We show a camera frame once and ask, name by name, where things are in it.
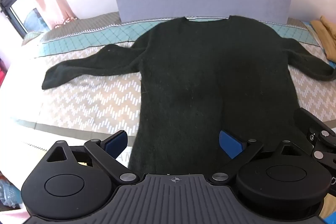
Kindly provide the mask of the tan knit garment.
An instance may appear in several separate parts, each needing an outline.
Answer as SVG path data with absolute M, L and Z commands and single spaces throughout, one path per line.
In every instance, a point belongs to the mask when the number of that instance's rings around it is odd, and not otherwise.
M 325 50 L 326 57 L 333 63 L 336 62 L 336 37 L 335 37 L 335 23 L 329 21 L 325 16 L 321 16 L 319 20 L 312 20 L 310 22 L 319 40 Z

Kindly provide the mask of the window with dark frame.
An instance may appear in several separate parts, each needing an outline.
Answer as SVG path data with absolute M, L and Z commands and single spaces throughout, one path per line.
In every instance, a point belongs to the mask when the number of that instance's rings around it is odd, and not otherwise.
M 38 10 L 35 0 L 1 0 L 1 12 L 21 37 L 30 31 L 47 32 L 50 28 Z

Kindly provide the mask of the patterned bed sheet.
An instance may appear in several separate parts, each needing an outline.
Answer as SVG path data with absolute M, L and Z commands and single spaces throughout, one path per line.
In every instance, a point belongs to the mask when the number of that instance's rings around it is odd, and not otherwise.
M 36 38 L 25 38 L 25 67 L 32 75 L 21 75 L 23 107 L 19 120 L 34 122 L 38 129 L 88 139 L 104 138 L 125 130 L 133 141 L 139 124 L 141 75 L 81 76 L 58 88 L 42 90 L 47 69 L 70 59 L 82 59 L 103 46 L 129 47 L 159 24 L 159 20 L 121 23 L 118 13 L 77 20 Z

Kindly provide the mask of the dark green knit sweater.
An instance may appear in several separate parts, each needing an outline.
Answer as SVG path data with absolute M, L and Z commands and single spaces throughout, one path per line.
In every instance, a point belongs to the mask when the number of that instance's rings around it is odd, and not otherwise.
M 294 123 L 299 104 L 289 67 L 318 81 L 335 79 L 329 64 L 257 20 L 177 18 L 156 25 L 129 48 L 110 44 L 51 67 L 42 88 L 82 75 L 140 73 L 141 110 L 129 169 L 139 176 L 213 174 L 228 161 L 221 131 L 256 139 L 267 151 L 283 140 L 311 151 Z

